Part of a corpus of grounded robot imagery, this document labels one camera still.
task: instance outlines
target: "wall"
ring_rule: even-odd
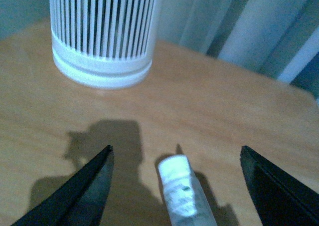
[[[49,0],[0,0],[0,40],[49,16]]]

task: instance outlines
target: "striped cylinder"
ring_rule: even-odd
[[[98,88],[141,82],[152,64],[162,0],[50,0],[53,59]]]

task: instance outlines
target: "black plastic piece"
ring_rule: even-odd
[[[12,226],[99,225],[111,186],[113,163],[113,149],[108,145]]]
[[[244,146],[241,167],[264,226],[319,226],[319,195]]]

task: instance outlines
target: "label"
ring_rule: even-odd
[[[165,188],[164,198],[173,226],[217,226],[197,178],[173,182]]]

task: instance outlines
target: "white cap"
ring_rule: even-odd
[[[185,155],[173,155],[159,163],[159,175],[163,185],[178,178],[195,176]]]

